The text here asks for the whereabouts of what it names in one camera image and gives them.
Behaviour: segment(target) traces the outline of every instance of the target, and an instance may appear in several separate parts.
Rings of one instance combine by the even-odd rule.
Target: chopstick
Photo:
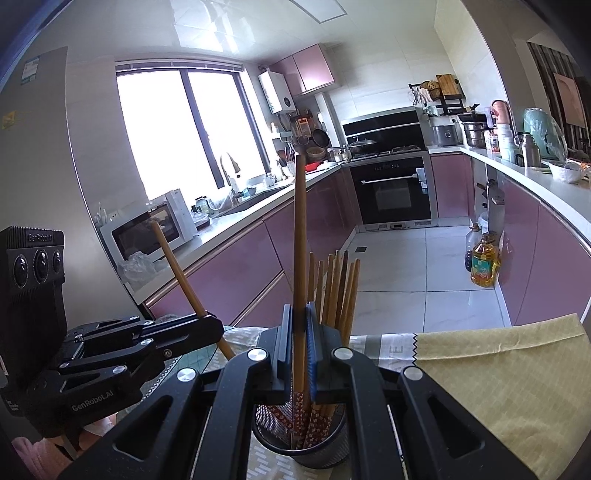
[[[186,275],[184,274],[183,269],[178,264],[177,258],[174,256],[173,251],[170,249],[170,245],[166,241],[164,233],[160,229],[160,225],[157,222],[152,222],[152,230],[156,234],[156,238],[158,239],[158,243],[162,248],[162,252],[164,252],[164,256],[168,260],[170,268],[172,269],[174,276],[176,277],[183,293],[187,297],[187,300],[191,304],[191,307],[193,308],[198,317],[204,317],[205,315],[207,315],[207,311],[203,307],[203,304],[197,298],[197,295],[191,287]],[[223,356],[225,356],[227,360],[230,360],[234,357],[235,354],[232,351],[232,347],[230,347],[230,344],[226,341],[225,338],[222,337],[219,339],[217,347],[221,350]]]

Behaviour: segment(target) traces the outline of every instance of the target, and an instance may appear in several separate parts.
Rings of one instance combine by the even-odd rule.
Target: camera lens
[[[47,254],[45,250],[39,250],[35,254],[35,276],[39,283],[44,282],[47,279],[48,265],[47,265]]]
[[[28,276],[29,269],[27,260],[22,255],[19,255],[14,262],[14,281],[18,288],[23,288],[27,284]]]
[[[53,271],[59,273],[61,270],[61,255],[56,250],[53,254]]]

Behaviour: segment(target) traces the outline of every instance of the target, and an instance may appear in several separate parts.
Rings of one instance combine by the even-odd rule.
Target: cutting board
[[[439,82],[442,95],[448,96],[460,94],[460,90],[457,88],[453,75],[437,75],[437,81]]]

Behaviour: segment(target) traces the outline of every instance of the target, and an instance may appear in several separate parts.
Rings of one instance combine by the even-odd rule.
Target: label
[[[487,280],[492,276],[492,262],[472,257],[472,275]]]

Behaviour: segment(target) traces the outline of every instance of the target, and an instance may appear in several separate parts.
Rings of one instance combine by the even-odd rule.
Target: yellow cloth
[[[540,480],[556,480],[591,429],[591,343],[574,314],[421,333],[416,358]]]

